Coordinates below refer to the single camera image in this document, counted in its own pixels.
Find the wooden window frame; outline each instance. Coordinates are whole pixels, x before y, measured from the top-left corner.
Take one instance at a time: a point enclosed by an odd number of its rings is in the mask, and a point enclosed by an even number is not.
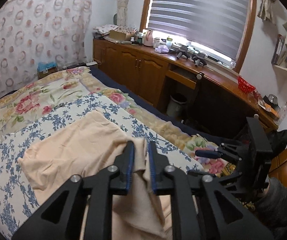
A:
[[[141,15],[141,22],[140,22],[140,31],[146,28],[149,5],[150,5],[150,0],[144,0],[143,12]],[[240,73],[240,70],[242,68],[242,65],[245,61],[245,57],[248,52],[248,48],[249,48],[252,33],[253,33],[254,22],[256,18],[256,11],[257,11],[257,0],[249,0],[245,29],[244,29],[244,33],[243,33],[243,36],[240,42],[240,47],[239,47],[238,54],[237,54],[236,66],[234,68],[234,71],[237,73]]]

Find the wooden cabinet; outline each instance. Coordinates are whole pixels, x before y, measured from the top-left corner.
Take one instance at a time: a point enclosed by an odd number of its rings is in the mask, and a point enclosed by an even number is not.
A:
[[[94,40],[94,59],[99,69],[154,106],[162,90],[168,63],[111,42]]]
[[[119,69],[121,72],[120,84],[125,85],[129,90],[138,93],[138,58],[140,55],[129,49],[120,49],[120,65]]]
[[[163,67],[168,64],[157,58],[143,55],[138,63],[139,89],[138,95],[157,105],[163,84]]]
[[[122,73],[119,68],[120,56],[117,50],[117,45],[110,42],[103,48],[103,56],[101,60],[100,70],[105,72],[113,80],[120,83]]]
[[[104,44],[101,41],[97,41],[93,43],[93,59],[98,62],[99,65],[102,63],[102,58],[104,54]]]

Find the patterned curtain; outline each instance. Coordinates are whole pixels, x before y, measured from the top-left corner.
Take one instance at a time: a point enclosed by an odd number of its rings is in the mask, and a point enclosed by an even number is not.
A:
[[[8,0],[0,9],[0,98],[37,79],[39,62],[58,69],[85,61],[91,0]]]
[[[117,25],[118,26],[127,26],[128,2],[129,0],[117,0]]]

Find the floral bedspread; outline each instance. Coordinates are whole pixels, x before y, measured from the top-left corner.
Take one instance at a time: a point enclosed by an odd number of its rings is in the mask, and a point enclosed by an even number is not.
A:
[[[205,171],[220,173],[227,164],[222,159],[195,157],[197,149],[215,149],[217,145],[200,135],[189,136],[183,133],[171,122],[165,122],[138,106],[128,94],[102,84],[88,71],[86,67],[79,67],[53,73],[0,99],[0,142],[5,135],[19,131],[57,107],[91,93],[101,93],[189,156],[196,158]]]
[[[200,163],[106,96],[96,93],[84,96],[51,111],[16,133],[5,135],[4,141],[0,142],[0,232],[7,239],[39,206],[17,162],[18,158],[23,157],[31,143],[51,136],[93,110],[102,112],[106,119],[118,125],[129,136],[155,141],[158,153],[166,155],[172,165],[185,172],[191,169],[203,170]]]

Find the blue floral quilt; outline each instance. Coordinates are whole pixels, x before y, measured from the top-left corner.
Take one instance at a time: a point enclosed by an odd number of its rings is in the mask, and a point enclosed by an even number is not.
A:
[[[102,94],[90,94],[53,110],[16,133],[7,134],[0,143],[0,232],[10,239],[14,232],[38,208],[34,192],[17,162],[31,143],[51,136],[57,130],[97,110],[133,137],[155,141],[160,154],[187,172],[203,170],[200,163],[162,138],[149,127]]]

